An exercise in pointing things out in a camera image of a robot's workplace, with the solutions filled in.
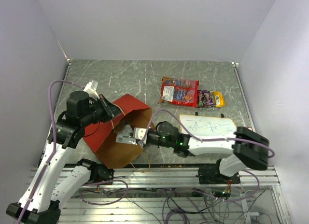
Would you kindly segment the silver green snack wrapper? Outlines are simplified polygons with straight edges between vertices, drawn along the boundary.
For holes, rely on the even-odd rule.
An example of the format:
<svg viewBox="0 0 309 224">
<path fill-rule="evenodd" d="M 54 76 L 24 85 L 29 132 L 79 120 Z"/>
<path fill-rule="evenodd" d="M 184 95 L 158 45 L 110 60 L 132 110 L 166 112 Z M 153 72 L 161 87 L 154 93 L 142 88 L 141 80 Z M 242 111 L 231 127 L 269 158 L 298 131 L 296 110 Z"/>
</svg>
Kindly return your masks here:
<svg viewBox="0 0 309 224">
<path fill-rule="evenodd" d="M 123 129 L 117 133 L 116 142 L 136 145 L 136 140 L 133 137 L 133 129 L 129 124 L 125 125 Z"/>
</svg>

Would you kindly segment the red paper bag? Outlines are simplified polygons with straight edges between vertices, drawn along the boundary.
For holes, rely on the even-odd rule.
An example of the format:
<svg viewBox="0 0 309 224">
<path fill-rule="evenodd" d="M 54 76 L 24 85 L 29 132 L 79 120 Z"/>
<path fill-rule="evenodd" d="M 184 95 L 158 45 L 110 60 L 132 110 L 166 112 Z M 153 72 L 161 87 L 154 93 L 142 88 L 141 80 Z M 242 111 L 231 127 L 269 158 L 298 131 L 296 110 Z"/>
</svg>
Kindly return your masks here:
<svg viewBox="0 0 309 224">
<path fill-rule="evenodd" d="M 133 131 L 146 128 L 152 117 L 152 109 L 132 95 L 113 103 L 121 109 L 120 114 L 112 121 L 87 126 L 84 136 L 88 147 L 109 169 L 123 168 L 142 153 Z"/>
</svg>

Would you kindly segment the red candy bag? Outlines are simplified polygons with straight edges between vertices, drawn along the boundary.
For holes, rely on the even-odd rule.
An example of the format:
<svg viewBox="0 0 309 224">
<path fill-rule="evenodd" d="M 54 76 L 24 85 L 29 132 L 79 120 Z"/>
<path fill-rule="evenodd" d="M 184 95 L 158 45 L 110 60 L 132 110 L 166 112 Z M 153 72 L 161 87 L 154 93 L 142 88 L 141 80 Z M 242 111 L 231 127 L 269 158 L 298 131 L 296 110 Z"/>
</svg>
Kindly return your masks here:
<svg viewBox="0 0 309 224">
<path fill-rule="evenodd" d="M 197 108 L 198 80 L 162 77 L 159 103 Z"/>
</svg>

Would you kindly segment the brown purple chocolate pack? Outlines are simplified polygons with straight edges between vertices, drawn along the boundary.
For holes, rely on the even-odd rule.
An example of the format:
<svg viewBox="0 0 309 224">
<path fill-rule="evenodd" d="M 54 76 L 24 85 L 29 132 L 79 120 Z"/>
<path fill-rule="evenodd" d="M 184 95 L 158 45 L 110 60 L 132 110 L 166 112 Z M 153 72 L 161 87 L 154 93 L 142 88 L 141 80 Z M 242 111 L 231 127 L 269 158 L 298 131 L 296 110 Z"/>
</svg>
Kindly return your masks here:
<svg viewBox="0 0 309 224">
<path fill-rule="evenodd" d="M 215 107 L 215 99 L 214 99 L 213 91 L 198 90 L 197 91 L 197 107 L 198 108 Z"/>
</svg>

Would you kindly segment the yellow snack pack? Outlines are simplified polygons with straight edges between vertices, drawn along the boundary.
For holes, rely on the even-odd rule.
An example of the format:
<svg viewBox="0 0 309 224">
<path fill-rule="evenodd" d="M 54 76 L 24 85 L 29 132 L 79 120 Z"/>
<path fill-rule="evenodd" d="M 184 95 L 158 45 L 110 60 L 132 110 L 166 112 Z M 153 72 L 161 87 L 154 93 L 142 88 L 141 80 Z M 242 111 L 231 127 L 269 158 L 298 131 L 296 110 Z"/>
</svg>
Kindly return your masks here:
<svg viewBox="0 0 309 224">
<path fill-rule="evenodd" d="M 225 99 L 224 99 L 224 96 L 221 92 L 213 91 L 213 96 L 214 96 L 214 100 L 215 100 L 215 106 L 217 108 L 225 106 Z"/>
</svg>

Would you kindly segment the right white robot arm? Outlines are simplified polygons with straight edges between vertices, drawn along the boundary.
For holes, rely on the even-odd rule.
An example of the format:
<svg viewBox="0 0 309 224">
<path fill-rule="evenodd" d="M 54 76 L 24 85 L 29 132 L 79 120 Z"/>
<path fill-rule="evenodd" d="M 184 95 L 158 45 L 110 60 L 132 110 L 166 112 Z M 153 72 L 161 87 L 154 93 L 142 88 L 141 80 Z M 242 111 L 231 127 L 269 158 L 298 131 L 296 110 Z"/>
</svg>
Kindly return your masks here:
<svg viewBox="0 0 309 224">
<path fill-rule="evenodd" d="M 227 157 L 218 159 L 214 165 L 199 169 L 200 184 L 238 183 L 236 175 L 239 171 L 246 168 L 264 171 L 268 168 L 268 139 L 242 126 L 233 133 L 218 137 L 196 137 L 180 133 L 169 122 L 160 122 L 155 129 L 135 128 L 133 136 L 143 147 L 172 148 L 180 157 L 225 154 Z"/>
</svg>

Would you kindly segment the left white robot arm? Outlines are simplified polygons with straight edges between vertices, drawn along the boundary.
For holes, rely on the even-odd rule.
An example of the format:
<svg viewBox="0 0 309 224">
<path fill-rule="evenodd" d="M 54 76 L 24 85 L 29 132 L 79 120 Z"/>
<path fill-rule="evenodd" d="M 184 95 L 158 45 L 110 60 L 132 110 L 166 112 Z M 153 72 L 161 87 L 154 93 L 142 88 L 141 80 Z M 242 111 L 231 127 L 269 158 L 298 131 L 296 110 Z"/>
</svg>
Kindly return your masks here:
<svg viewBox="0 0 309 224">
<path fill-rule="evenodd" d="M 111 122 L 122 113 L 121 108 L 96 92 L 72 92 L 66 101 L 66 110 L 52 125 L 46 154 L 33 181 L 18 202 L 8 205 L 6 214 L 19 223 L 56 224 L 63 203 L 83 184 L 98 180 L 97 163 L 82 159 L 69 178 L 56 186 L 69 155 L 85 136 L 85 128 Z"/>
</svg>

